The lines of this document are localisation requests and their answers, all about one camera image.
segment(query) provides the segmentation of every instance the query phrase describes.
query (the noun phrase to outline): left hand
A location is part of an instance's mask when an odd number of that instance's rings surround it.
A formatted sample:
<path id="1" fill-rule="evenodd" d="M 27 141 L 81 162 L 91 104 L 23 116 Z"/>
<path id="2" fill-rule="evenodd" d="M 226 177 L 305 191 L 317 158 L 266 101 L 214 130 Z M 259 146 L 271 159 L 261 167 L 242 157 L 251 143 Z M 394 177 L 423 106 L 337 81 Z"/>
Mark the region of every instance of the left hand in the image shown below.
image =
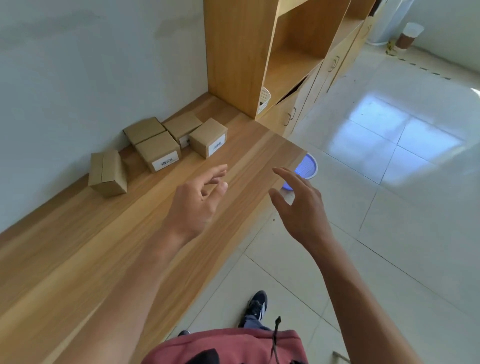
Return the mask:
<path id="1" fill-rule="evenodd" d="M 177 187 L 172 206 L 163 220 L 162 230 L 173 233 L 182 246 L 200 235 L 212 220 L 228 185 L 221 180 L 227 174 L 227 165 L 212 167 L 191 181 Z M 216 184 L 209 194 L 206 184 Z"/>

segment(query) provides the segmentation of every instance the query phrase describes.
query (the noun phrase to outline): gray pants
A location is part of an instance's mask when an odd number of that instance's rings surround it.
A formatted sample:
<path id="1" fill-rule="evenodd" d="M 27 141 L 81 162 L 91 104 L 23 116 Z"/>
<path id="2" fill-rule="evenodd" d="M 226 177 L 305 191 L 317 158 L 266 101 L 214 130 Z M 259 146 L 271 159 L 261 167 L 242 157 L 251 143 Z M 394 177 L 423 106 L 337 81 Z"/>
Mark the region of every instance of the gray pants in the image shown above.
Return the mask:
<path id="1" fill-rule="evenodd" d="M 246 315 L 245 319 L 244 328 L 259 328 L 260 330 L 271 331 L 268 327 L 263 326 L 254 315 Z"/>

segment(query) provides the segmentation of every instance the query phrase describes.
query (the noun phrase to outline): hand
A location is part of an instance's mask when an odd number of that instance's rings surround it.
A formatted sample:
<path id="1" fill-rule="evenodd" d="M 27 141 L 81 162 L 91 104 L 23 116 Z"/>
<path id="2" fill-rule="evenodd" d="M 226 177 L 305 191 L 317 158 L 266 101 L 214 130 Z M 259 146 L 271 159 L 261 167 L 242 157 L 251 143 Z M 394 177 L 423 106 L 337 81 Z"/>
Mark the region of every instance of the hand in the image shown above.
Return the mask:
<path id="1" fill-rule="evenodd" d="M 286 168 L 273 168 L 295 192 L 289 205 L 279 191 L 268 193 L 290 235 L 313 254 L 319 244 L 332 241 L 333 233 L 325 213 L 322 194 L 310 182 Z"/>
<path id="2" fill-rule="evenodd" d="M 210 168 L 191 181 L 177 187 L 172 206 L 163 220 L 162 230 L 173 233 L 183 245 L 200 235 L 212 220 L 215 210 L 228 185 L 221 180 L 227 174 L 227 165 Z M 209 194 L 206 184 L 216 184 Z"/>

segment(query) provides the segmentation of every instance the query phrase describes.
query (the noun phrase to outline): forearm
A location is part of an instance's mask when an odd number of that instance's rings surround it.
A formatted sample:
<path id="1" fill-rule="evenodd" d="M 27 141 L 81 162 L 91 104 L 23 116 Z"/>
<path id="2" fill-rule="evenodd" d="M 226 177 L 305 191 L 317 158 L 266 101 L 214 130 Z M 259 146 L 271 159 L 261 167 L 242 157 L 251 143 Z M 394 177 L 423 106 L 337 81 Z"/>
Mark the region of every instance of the forearm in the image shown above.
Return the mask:
<path id="1" fill-rule="evenodd" d="M 311 252 L 325 280 L 350 359 L 356 364 L 421 363 L 377 303 L 341 245 L 329 239 Z"/>
<path id="2" fill-rule="evenodd" d="M 57 363 L 128 363 L 163 272 L 180 246 L 174 236 L 162 230 L 152 236 Z"/>

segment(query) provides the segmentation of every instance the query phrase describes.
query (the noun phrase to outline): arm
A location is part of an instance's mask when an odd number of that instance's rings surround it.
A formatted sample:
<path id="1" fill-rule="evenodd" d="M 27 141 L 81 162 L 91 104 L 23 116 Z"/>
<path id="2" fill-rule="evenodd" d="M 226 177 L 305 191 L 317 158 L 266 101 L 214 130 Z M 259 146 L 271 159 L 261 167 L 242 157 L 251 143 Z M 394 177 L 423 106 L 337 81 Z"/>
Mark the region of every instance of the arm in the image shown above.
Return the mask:
<path id="1" fill-rule="evenodd" d="M 56 363 L 125 363 L 144 328 L 163 273 L 175 254 L 210 222 L 227 183 L 227 166 L 179 186 L 160 229 Z M 205 184 L 217 184 L 208 195 Z"/>
<path id="2" fill-rule="evenodd" d="M 420 364 L 420 358 L 333 236 L 320 192 L 288 169 L 274 168 L 274 172 L 293 188 L 295 200 L 290 206 L 277 190 L 271 189 L 272 203 L 287 231 L 317 263 L 352 363 Z"/>

